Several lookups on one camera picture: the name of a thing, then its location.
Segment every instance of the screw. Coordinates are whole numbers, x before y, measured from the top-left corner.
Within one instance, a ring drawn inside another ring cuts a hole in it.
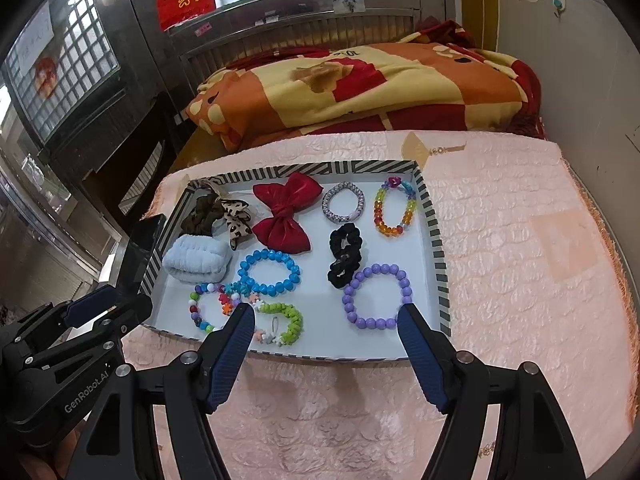
[[[126,375],[129,375],[129,372],[131,371],[131,367],[129,365],[120,365],[116,368],[116,375],[118,377],[124,377]]]
[[[198,360],[198,353],[193,350],[189,350],[180,356],[180,362],[183,365],[190,365]]]
[[[535,375],[540,371],[538,365],[532,363],[531,361],[524,361],[522,364],[522,368],[524,368],[524,371],[526,371],[526,373],[530,375]]]
[[[466,350],[460,350],[456,352],[456,359],[465,365],[468,365],[474,360],[474,355]]]

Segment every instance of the hair accessory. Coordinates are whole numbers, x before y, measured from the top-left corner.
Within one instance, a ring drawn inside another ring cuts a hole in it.
[[[289,277],[286,280],[277,282],[274,285],[267,285],[266,283],[258,283],[251,276],[249,276],[249,268],[259,262],[260,260],[273,260],[278,263],[282,263],[289,269]],[[221,303],[228,303],[228,300],[232,299],[233,293],[242,294],[248,296],[251,292],[260,294],[268,294],[271,297],[277,296],[293,290],[297,283],[300,283],[300,267],[296,265],[291,256],[281,251],[274,251],[273,249],[263,249],[261,251],[254,251],[253,254],[249,254],[243,261],[240,262],[240,269],[238,269],[238,276],[240,280],[233,283],[228,283],[223,287],[224,296],[220,300]]]
[[[363,317],[359,317],[358,314],[356,314],[356,307],[353,304],[353,297],[356,295],[356,290],[360,287],[364,280],[370,278],[374,274],[393,274],[398,279],[398,285],[401,289],[401,304],[411,303],[413,301],[411,299],[413,291],[409,286],[410,282],[404,270],[400,269],[396,264],[373,264],[372,266],[366,267],[360,272],[356,272],[356,275],[351,280],[351,283],[344,288],[342,304],[344,305],[344,311],[347,313],[347,320],[351,323],[354,323],[358,328],[361,329],[377,328],[380,330],[384,330],[385,328],[395,328],[395,316],[388,319],[383,319],[381,317],[378,319],[374,319],[372,317],[364,319]]]
[[[331,233],[329,248],[335,261],[329,267],[326,277],[335,288],[343,288],[353,278],[353,273],[358,270],[362,260],[361,247],[360,231],[353,223],[345,224]]]
[[[181,282],[217,282],[226,273],[231,250],[211,236],[182,235],[162,258],[162,266]]]
[[[348,216],[340,216],[329,210],[329,201],[343,189],[349,189],[350,191],[353,191],[353,193],[358,197],[357,208]],[[322,212],[324,213],[324,216],[326,216],[329,220],[331,220],[331,222],[334,222],[336,224],[353,222],[356,218],[360,217],[363,211],[364,193],[358,186],[352,184],[351,182],[341,182],[340,184],[337,184],[335,187],[332,187],[329,191],[327,191],[322,197]]]
[[[293,305],[284,303],[261,303],[256,310],[264,314],[284,314],[289,319],[289,326],[287,326],[286,332],[283,332],[279,336],[278,333],[278,319],[274,316],[271,321],[271,333],[266,333],[262,329],[257,329],[254,332],[254,339],[260,343],[272,343],[277,339],[278,346],[293,345],[300,337],[300,331],[302,330],[302,314]]]
[[[248,208],[248,203],[243,200],[223,200],[215,192],[210,192],[196,200],[196,207],[182,221],[180,227],[182,232],[188,235],[211,236],[214,222],[225,219],[229,229],[229,245],[235,251],[238,238],[252,233]]]
[[[198,301],[202,295],[207,292],[216,292],[217,290],[220,290],[220,287],[222,286],[223,285],[220,285],[220,283],[201,283],[196,285],[194,292],[189,294],[189,312],[191,313],[191,319],[193,319],[193,322],[199,329],[204,330],[207,334],[209,332],[213,332],[215,327],[211,323],[202,319]]]
[[[386,225],[382,219],[382,203],[385,199],[386,190],[390,187],[399,187],[402,186],[402,189],[406,193],[407,201],[406,201],[406,209],[404,210],[404,216],[402,216],[402,222],[399,223],[396,227],[389,227]],[[402,180],[399,176],[390,176],[385,182],[380,186],[378,193],[376,195],[376,201],[373,203],[373,221],[380,231],[385,236],[398,236],[404,232],[405,229],[409,227],[411,223],[411,218],[414,215],[415,210],[415,190],[414,187],[408,182]]]
[[[258,240],[268,248],[297,254],[311,249],[311,243],[302,227],[293,219],[293,213],[309,207],[322,192],[322,187],[310,176],[295,172],[287,183],[256,184],[254,195],[273,213],[254,226]]]

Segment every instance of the beaded bracelet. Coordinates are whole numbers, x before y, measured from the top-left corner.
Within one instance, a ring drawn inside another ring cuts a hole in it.
[[[344,240],[347,241],[345,247],[342,246]],[[345,224],[331,233],[329,248],[335,261],[329,267],[326,277],[335,288],[343,288],[353,278],[353,273],[358,270],[362,260],[361,247],[360,231],[353,223]]]
[[[344,288],[344,296],[342,297],[342,303],[344,305],[344,311],[347,313],[347,320],[351,323],[354,323],[358,328],[378,328],[380,330],[384,330],[385,328],[395,328],[396,327],[396,318],[390,317],[389,319],[378,318],[374,319],[369,317],[364,319],[363,317],[359,317],[356,314],[356,307],[353,304],[353,297],[356,295],[356,290],[360,287],[360,285],[366,280],[370,278],[374,274],[393,274],[398,279],[398,285],[401,288],[402,293],[402,303],[411,303],[413,300],[411,295],[413,291],[411,290],[409,279],[406,276],[406,272],[400,269],[396,264],[388,265],[388,264],[373,264],[370,267],[366,267],[361,272],[356,272],[356,275],[351,280],[351,283]]]
[[[293,345],[298,338],[300,337],[300,331],[302,330],[302,314],[300,311],[296,309],[293,305],[284,304],[284,303],[258,303],[256,306],[256,311],[261,312],[263,314],[284,314],[284,316],[289,319],[289,326],[287,326],[286,332],[283,332],[278,337],[278,346],[282,345]],[[271,322],[271,330],[270,334],[267,334],[264,330],[258,329],[254,332],[254,339],[259,341],[260,343],[271,343],[276,339],[277,332],[277,318],[274,317],[274,320]]]
[[[249,268],[260,260],[273,260],[278,263],[282,263],[290,270],[289,277],[286,280],[275,283],[274,285],[256,282],[249,276]],[[251,291],[253,291],[275,297],[278,294],[284,293],[286,290],[293,290],[295,285],[300,283],[300,267],[296,265],[291,256],[286,253],[282,253],[282,251],[263,249],[261,251],[254,251],[253,254],[249,254],[242,262],[240,262],[238,276],[240,276],[239,281],[227,283],[225,285],[224,293],[226,295],[237,292],[247,296]]]
[[[358,197],[358,206],[355,211],[348,216],[340,216],[337,215],[329,209],[329,201],[337,194],[340,193],[343,189],[348,189],[353,191],[355,195]],[[337,184],[335,187],[332,187],[329,191],[327,191],[322,197],[322,212],[324,216],[326,216],[331,222],[335,224],[341,224],[344,222],[353,222],[356,218],[359,218],[362,212],[364,211],[364,193],[362,190],[352,184],[351,182],[341,182]]]
[[[189,294],[189,312],[191,313],[191,319],[193,319],[193,322],[199,329],[204,330],[207,334],[209,332],[213,332],[215,327],[211,323],[202,319],[202,316],[200,315],[200,308],[198,307],[198,300],[200,300],[200,297],[207,292],[222,292],[223,290],[224,285],[220,283],[201,283],[196,285],[195,291]],[[238,297],[232,301],[235,303],[233,306],[238,306],[240,303],[240,295],[238,294]]]
[[[385,199],[386,190],[390,187],[399,187],[402,185],[404,192],[407,196],[406,209],[404,211],[404,216],[402,216],[402,222],[399,223],[396,227],[389,227],[386,225],[382,219],[382,203]],[[399,176],[390,176],[387,180],[385,180],[380,186],[378,193],[376,195],[376,201],[373,203],[373,221],[380,231],[385,236],[398,236],[404,232],[405,229],[409,227],[411,223],[411,219],[414,215],[415,210],[415,190],[411,184],[400,179]]]

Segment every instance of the quilted tablecloth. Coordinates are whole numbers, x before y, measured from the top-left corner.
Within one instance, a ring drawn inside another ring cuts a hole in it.
[[[453,345],[486,364],[537,362],[585,471],[595,471],[630,433],[637,329],[624,280],[555,144],[479,132],[299,137],[166,177],[149,214],[169,216],[193,178],[366,158],[418,160],[440,221]],[[142,327],[123,343],[136,368],[167,364],[195,348]],[[162,408],[156,414],[165,476],[177,480]],[[497,416],[490,407],[474,478],[488,473]],[[443,421],[407,362],[264,356],[245,359],[229,400],[210,417],[231,478],[251,480],[415,480]]]

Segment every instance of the blue beaded bracelet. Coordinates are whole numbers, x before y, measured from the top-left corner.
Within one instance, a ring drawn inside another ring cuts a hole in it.
[[[289,269],[289,277],[286,280],[275,283],[274,285],[256,282],[251,276],[249,276],[249,268],[260,260],[273,260],[275,262],[282,263],[287,267],[287,269]],[[282,251],[263,249],[261,251],[254,251],[253,254],[249,254],[242,262],[240,262],[238,276],[240,276],[239,281],[225,285],[225,292],[227,294],[238,292],[239,294],[247,296],[250,292],[259,292],[260,294],[268,294],[269,296],[274,297],[288,290],[293,290],[296,284],[300,283],[300,267],[296,265],[291,256],[286,253],[282,253]]]

